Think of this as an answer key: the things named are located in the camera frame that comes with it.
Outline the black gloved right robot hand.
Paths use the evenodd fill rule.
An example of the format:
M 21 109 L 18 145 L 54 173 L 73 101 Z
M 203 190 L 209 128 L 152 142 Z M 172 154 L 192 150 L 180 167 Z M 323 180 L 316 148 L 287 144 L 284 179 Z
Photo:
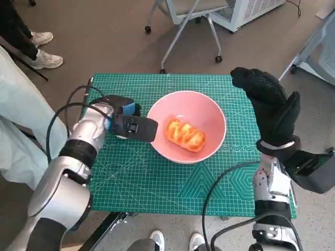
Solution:
M 300 113 L 300 94 L 289 96 L 277 78 L 258 69 L 236 67 L 232 84 L 245 91 L 254 108 L 261 141 L 281 147 L 294 141 L 295 123 Z

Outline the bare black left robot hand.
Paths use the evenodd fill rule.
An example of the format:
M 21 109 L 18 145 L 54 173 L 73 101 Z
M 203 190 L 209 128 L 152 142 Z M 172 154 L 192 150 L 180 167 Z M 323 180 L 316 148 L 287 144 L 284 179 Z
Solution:
M 141 106 L 131 98 L 118 96 L 118 95 L 107 95 L 103 98 L 103 101 L 111 105 L 116 114 L 141 116 Z

